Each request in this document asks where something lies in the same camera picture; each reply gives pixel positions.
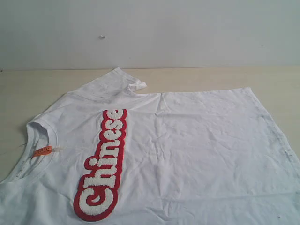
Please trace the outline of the white t-shirt red Chinese patch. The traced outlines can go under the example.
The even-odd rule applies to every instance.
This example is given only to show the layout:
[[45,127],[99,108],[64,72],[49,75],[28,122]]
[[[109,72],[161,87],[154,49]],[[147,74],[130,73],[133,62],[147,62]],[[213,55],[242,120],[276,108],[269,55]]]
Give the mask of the white t-shirt red Chinese patch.
[[300,162],[250,88],[145,87],[117,68],[29,122],[1,224],[299,224]]

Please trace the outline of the orange neck label tag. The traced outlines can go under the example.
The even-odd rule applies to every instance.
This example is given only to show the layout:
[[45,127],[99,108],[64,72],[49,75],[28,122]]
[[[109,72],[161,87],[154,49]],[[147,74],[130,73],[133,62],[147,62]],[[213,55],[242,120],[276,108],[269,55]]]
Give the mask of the orange neck label tag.
[[31,156],[31,158],[34,158],[34,157],[39,157],[39,156],[45,156],[45,155],[48,155],[48,154],[51,154],[53,152],[59,152],[59,151],[62,151],[64,148],[62,147],[52,147],[52,146],[46,146],[46,147],[43,147],[43,148],[40,148],[38,150],[35,150]]

